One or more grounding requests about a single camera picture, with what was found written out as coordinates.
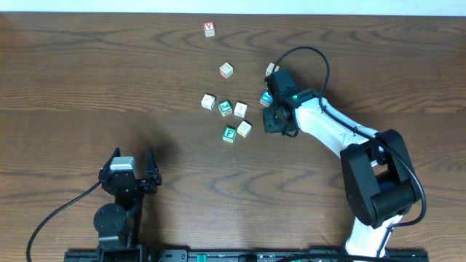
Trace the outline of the plain yellowish wooden block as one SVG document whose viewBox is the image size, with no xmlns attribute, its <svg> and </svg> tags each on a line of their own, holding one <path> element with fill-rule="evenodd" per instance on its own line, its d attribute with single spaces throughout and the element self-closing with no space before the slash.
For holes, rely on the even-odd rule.
<svg viewBox="0 0 466 262">
<path fill-rule="evenodd" d="M 242 137 L 246 138 L 250 131 L 252 130 L 252 125 L 246 121 L 242 121 L 237 128 L 237 133 Z"/>
</svg>

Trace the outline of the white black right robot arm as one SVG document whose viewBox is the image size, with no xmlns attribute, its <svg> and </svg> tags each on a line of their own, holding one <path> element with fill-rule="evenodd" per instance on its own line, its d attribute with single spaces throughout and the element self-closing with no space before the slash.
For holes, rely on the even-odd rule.
<svg viewBox="0 0 466 262">
<path fill-rule="evenodd" d="M 346 198 L 355 216 L 345 253 L 387 258 L 393 230 L 420 221 L 404 223 L 402 217 L 414 203 L 426 202 L 402 136 L 358 124 L 315 90 L 268 89 L 261 104 L 266 132 L 288 137 L 304 132 L 340 159 Z"/>
</svg>

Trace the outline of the green F wooden block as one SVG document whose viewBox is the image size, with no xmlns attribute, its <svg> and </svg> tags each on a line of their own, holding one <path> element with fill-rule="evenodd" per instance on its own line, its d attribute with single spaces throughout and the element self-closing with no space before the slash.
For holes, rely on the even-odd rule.
<svg viewBox="0 0 466 262">
<path fill-rule="evenodd" d="M 226 127 L 223 132 L 222 138 L 226 142 L 233 143 L 236 138 L 236 134 L 237 134 L 236 129 L 231 128 L 231 127 Z"/>
</svg>

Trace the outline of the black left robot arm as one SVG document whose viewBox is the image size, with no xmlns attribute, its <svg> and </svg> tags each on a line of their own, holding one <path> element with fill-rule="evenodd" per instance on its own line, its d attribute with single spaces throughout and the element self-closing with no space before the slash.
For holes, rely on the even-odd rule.
<svg viewBox="0 0 466 262">
<path fill-rule="evenodd" d="M 98 261 L 154 260 L 152 248 L 139 242 L 143 199 L 155 194 L 162 184 L 152 147 L 147 153 L 145 174 L 145 178 L 138 178 L 135 159 L 122 156 L 118 148 L 99 171 L 102 189 L 114 197 L 114 202 L 99 208 L 93 219 L 98 232 Z"/>
</svg>

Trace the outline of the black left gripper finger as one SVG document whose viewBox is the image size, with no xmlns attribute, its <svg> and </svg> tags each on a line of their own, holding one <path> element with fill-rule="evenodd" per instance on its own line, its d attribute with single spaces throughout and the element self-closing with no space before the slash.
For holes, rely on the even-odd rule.
<svg viewBox="0 0 466 262">
<path fill-rule="evenodd" d="M 152 146 L 150 146 L 148 149 L 145 172 L 147 175 L 158 175 L 159 174 L 157 163 L 154 157 L 154 149 Z"/>
<path fill-rule="evenodd" d="M 111 163 L 112 163 L 113 159 L 115 157 L 120 157 L 120 156 L 121 156 L 120 149 L 119 149 L 119 147 L 116 147 L 114 149 L 113 153 L 111 154 L 110 158 L 108 159 L 108 161 L 104 164 L 103 170 L 108 171 L 110 169 L 110 166 L 111 166 Z"/>
</svg>

